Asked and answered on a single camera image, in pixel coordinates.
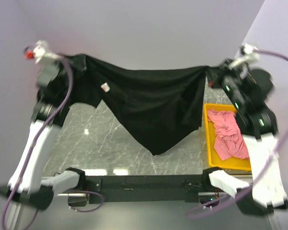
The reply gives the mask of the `black t-shirt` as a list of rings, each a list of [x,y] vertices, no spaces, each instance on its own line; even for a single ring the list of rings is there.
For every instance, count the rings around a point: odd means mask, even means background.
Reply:
[[[174,147],[202,125],[206,76],[214,67],[130,70],[94,57],[68,57],[72,104],[104,102],[120,124],[153,155]]]

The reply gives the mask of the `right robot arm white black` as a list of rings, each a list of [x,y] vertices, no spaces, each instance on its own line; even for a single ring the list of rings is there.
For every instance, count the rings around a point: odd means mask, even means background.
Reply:
[[[253,183],[243,181],[213,167],[203,171],[201,186],[206,191],[218,188],[235,199],[245,215],[266,216],[275,209],[288,209],[288,197],[279,173],[277,152],[285,140],[277,140],[275,114],[264,102],[274,88],[271,74],[263,69],[248,69],[241,77],[242,65],[227,60],[210,67],[207,79],[211,88],[223,89],[238,114],[237,125],[249,140]]]

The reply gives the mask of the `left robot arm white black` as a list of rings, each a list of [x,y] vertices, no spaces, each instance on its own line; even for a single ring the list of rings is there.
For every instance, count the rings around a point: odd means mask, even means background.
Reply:
[[[67,168],[58,176],[42,174],[57,135],[69,112],[73,81],[86,69],[85,59],[65,57],[45,63],[37,78],[39,99],[34,106],[29,136],[18,166],[0,196],[37,210],[46,210],[54,196],[68,190],[82,192],[86,175],[81,169]]]

